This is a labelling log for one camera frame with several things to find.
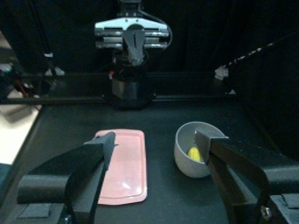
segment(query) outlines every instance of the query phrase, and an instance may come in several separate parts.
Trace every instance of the pink plastic plate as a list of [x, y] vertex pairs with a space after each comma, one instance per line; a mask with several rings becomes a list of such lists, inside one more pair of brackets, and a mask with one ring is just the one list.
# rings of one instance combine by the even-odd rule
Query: pink plastic plate
[[101, 130], [96, 136], [109, 131], [116, 133], [116, 147], [97, 203], [122, 205], [142, 201], [146, 196], [145, 136], [142, 131], [132, 129]]

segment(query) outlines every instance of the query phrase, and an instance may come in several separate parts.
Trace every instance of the cable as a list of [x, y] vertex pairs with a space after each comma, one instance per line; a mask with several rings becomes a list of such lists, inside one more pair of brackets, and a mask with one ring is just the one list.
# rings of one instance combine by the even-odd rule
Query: cable
[[245, 60], [246, 58], [249, 58], [250, 56], [253, 56], [256, 53], [260, 53], [261, 51], [264, 51], [266, 48], [274, 46], [278, 42], [281, 42], [282, 40], [288, 39], [290, 36], [293, 36], [296, 33], [299, 33], [299, 30], [293, 31], [292, 33], [286, 34], [285, 36], [282, 36], [281, 38], [278, 38], [277, 40], [274, 40], [272, 43], [258, 47], [256, 50], [245, 53], [242, 56], [237, 57], [236, 59], [233, 59], [226, 65], [220, 66], [221, 68], [228, 68], [232, 65], [236, 65], [241, 60]]

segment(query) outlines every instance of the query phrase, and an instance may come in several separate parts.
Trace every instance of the black backdrop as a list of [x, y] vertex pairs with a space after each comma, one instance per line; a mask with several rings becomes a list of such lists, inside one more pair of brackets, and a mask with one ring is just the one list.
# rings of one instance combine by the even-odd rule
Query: black backdrop
[[[94, 72], [110, 52], [94, 48], [93, 24], [117, 13], [117, 0], [35, 1], [53, 50], [66, 72]], [[170, 47], [149, 71], [212, 71], [299, 29], [292, 0], [144, 0], [144, 10], [172, 27]], [[0, 29], [26, 72], [45, 70], [41, 42], [23, 0], [0, 0]], [[252, 108], [281, 152], [299, 159], [299, 35], [229, 70], [228, 83]]]

